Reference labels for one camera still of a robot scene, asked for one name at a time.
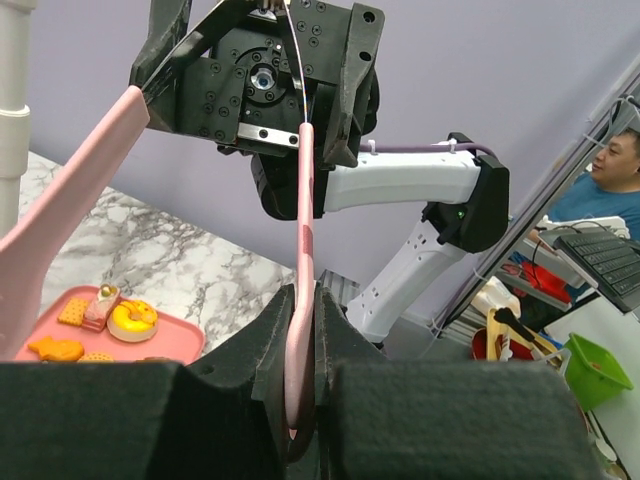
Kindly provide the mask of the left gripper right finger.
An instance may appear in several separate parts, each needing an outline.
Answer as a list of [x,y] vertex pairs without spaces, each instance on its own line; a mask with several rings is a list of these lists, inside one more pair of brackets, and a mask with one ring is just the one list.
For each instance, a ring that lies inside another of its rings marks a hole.
[[391,360],[315,298],[323,479],[596,479],[584,419],[539,362]]

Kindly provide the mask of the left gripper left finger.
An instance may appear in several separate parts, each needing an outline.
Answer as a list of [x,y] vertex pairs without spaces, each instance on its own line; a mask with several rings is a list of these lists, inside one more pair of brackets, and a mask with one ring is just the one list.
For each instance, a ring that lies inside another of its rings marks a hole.
[[217,349],[175,362],[1,367],[5,479],[280,479],[280,288]]

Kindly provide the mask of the pink serving tray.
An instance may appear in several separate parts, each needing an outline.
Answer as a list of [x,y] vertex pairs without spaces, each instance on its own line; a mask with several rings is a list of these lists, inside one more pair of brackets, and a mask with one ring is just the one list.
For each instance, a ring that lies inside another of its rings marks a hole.
[[58,315],[72,298],[88,300],[98,288],[81,285],[61,294],[38,318],[36,325],[24,344],[14,356],[14,361],[38,362],[39,356],[28,348],[28,344],[51,336],[54,340],[76,340],[86,353],[102,352],[116,361],[134,361],[146,357],[164,357],[183,364],[197,360],[206,343],[204,333],[194,324],[159,311],[158,332],[147,341],[127,343],[113,337],[107,329],[101,333],[81,327],[64,325]]

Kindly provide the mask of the pink cake slice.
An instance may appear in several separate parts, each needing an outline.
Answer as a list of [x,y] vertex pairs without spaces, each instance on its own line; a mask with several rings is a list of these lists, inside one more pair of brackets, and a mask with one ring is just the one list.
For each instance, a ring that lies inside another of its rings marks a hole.
[[115,285],[101,285],[84,312],[81,327],[95,333],[102,332],[120,301],[120,293],[120,288]]

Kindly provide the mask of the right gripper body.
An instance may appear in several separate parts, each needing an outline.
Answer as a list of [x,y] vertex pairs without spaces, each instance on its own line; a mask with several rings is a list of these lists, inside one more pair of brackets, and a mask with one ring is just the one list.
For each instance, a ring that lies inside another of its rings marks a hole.
[[[303,61],[309,118],[316,140],[326,136],[344,43],[348,9],[293,1],[290,11]],[[187,68],[180,84],[180,131],[225,145],[297,144],[299,92],[274,12],[256,9]]]

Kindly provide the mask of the green plastic bin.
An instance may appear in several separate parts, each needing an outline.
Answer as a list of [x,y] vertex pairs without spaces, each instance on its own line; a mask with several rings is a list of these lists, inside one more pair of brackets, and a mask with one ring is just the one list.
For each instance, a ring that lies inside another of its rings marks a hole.
[[566,382],[583,411],[634,389],[622,366],[604,347],[573,332],[564,347],[571,353]]

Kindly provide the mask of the man in blue shirt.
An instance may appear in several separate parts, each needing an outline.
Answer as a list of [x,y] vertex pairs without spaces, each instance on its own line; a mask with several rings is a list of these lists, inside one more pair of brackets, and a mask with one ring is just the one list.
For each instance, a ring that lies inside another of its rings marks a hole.
[[639,132],[627,128],[614,135],[551,206],[552,222],[620,217],[630,237],[639,239]]

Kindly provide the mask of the white pvc pipe frame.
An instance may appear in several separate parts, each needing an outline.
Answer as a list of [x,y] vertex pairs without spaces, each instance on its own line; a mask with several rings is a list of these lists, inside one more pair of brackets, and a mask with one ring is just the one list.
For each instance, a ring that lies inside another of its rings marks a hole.
[[26,105],[31,14],[35,0],[1,3],[1,234],[16,224],[21,177],[28,166],[30,109]]

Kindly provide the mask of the yellow donut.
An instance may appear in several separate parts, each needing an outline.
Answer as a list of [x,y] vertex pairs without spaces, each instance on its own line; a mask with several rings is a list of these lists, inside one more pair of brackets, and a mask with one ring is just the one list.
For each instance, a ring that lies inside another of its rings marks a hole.
[[158,312],[142,300],[122,300],[107,321],[109,333],[116,339],[139,343],[150,340],[158,330]]

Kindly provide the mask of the black keyboard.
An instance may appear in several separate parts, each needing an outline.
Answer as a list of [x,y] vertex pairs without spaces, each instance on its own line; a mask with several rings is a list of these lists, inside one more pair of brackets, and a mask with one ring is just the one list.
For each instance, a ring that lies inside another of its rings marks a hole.
[[639,242],[607,230],[560,234],[553,247],[621,313],[639,307]]

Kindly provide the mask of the square cracker biscuit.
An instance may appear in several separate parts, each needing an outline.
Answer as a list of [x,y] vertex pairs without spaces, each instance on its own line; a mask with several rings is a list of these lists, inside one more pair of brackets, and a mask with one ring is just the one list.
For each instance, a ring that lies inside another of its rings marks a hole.
[[89,300],[78,297],[71,298],[58,314],[57,321],[64,325],[80,327],[89,304]]

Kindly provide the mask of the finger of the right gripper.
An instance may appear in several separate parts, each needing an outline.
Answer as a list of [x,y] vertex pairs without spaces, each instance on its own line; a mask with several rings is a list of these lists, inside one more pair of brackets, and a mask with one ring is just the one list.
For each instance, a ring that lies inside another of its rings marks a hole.
[[134,60],[129,83],[139,87],[149,111],[150,129],[178,131],[178,83],[194,61],[200,34],[189,30],[191,0],[153,0],[147,37]]
[[385,15],[355,3],[351,9],[341,66],[322,153],[327,168],[358,165],[360,140],[377,124],[379,88],[375,61]]

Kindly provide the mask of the right round biscuit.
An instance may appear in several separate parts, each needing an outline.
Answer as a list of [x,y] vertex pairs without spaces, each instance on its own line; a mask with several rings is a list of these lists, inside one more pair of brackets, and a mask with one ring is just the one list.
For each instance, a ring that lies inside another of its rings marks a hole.
[[113,363],[114,361],[114,357],[105,352],[90,352],[77,360],[78,363]]

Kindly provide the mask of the orange fish cookie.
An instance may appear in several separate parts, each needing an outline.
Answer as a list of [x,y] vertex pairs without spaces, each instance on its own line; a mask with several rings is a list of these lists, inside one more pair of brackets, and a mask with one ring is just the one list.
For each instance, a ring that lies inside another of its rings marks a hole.
[[77,340],[55,340],[46,336],[27,344],[42,362],[76,362],[85,353],[84,346]]

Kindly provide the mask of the metal tongs pink tips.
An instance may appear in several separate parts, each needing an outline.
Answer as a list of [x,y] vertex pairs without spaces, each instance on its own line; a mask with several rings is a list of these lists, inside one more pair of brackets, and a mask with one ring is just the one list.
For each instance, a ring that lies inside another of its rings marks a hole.
[[[44,278],[61,247],[113,178],[149,122],[140,88],[128,87],[30,210],[1,239],[1,357],[12,359],[37,320]],[[287,329],[283,403],[299,459],[313,437],[311,347],[313,277],[314,129],[299,126],[295,309]]]

